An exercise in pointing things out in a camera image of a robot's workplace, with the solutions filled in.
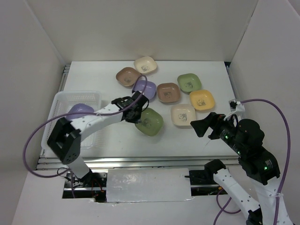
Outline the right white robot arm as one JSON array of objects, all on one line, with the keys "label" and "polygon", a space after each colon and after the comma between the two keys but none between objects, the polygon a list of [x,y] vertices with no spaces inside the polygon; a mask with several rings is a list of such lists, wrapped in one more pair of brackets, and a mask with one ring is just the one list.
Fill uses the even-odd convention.
[{"label": "right white robot arm", "polygon": [[227,119],[223,114],[211,112],[205,119],[190,124],[198,137],[211,128],[210,140],[221,139],[238,154],[238,162],[254,185],[258,199],[243,189],[219,159],[205,164],[205,180],[225,190],[243,213],[247,225],[293,224],[279,190],[282,176],[278,162],[263,147],[264,132],[254,120],[242,119],[235,123],[233,119],[233,115]]}]

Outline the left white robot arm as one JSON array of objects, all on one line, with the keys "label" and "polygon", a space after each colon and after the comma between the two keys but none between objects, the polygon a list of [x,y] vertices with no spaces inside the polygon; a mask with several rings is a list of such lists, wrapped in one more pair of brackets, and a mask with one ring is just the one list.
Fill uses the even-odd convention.
[{"label": "left white robot arm", "polygon": [[132,96],[114,99],[96,112],[82,113],[80,118],[67,120],[66,116],[63,116],[56,121],[47,145],[75,175],[76,182],[82,187],[87,187],[100,179],[100,176],[93,173],[80,156],[81,142],[111,124],[122,121],[139,123],[143,107],[148,104],[149,99],[136,91]]}]

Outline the brown panda plate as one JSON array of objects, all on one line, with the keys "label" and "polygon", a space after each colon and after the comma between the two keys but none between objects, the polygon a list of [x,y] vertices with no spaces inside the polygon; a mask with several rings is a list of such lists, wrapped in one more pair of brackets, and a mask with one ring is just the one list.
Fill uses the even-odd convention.
[{"label": "brown panda plate", "polygon": [[116,80],[124,87],[132,87],[141,74],[132,67],[125,67],[116,74]]},{"label": "brown panda plate", "polygon": [[178,85],[172,82],[159,84],[157,96],[162,103],[174,103],[181,99]]}]

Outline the yellow panda plate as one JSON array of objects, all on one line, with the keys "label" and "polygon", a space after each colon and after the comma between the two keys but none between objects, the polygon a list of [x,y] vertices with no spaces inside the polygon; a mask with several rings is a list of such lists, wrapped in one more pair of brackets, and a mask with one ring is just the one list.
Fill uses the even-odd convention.
[{"label": "yellow panda plate", "polygon": [[215,106],[213,95],[208,90],[195,90],[189,94],[191,105],[195,110],[206,111],[211,110]]}]

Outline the cream panda plate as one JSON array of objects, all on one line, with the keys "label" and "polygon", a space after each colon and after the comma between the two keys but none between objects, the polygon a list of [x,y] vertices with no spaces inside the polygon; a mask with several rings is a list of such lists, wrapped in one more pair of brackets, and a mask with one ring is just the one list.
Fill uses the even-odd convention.
[{"label": "cream panda plate", "polygon": [[171,107],[171,120],[178,127],[188,127],[196,120],[195,109],[189,104],[177,104]]},{"label": "cream panda plate", "polygon": [[154,72],[158,65],[152,57],[144,56],[134,61],[134,67],[140,74],[147,75]]}]

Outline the green panda plate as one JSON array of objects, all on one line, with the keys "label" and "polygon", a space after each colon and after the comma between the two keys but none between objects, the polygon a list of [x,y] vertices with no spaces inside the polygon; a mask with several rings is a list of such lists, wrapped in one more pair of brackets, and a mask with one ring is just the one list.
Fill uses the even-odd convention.
[{"label": "green panda plate", "polygon": [[190,93],[202,88],[202,83],[196,74],[188,73],[179,75],[177,78],[179,88],[185,92]]},{"label": "green panda plate", "polygon": [[135,127],[147,136],[156,136],[163,127],[163,117],[151,108],[145,109],[141,114],[141,121]]}]

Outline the purple panda plate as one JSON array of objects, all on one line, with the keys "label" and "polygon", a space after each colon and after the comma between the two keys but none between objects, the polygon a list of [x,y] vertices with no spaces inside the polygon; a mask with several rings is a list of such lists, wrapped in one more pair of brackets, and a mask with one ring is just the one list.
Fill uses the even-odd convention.
[{"label": "purple panda plate", "polygon": [[135,92],[135,91],[139,91],[139,92],[142,92],[142,90],[145,88],[145,91],[144,91],[144,96],[149,100],[149,101],[153,101],[155,96],[156,96],[156,91],[157,91],[157,86],[154,82],[151,82],[151,81],[145,81],[145,80],[139,80],[137,81],[133,88],[132,88],[132,91]]},{"label": "purple panda plate", "polygon": [[[79,112],[93,113],[94,109],[89,105],[79,103],[79,104],[74,105],[72,108],[70,108],[68,113],[79,113]],[[67,115],[66,119],[74,120],[77,118],[81,118],[83,116],[85,116],[85,114],[72,114],[72,115]]]}]

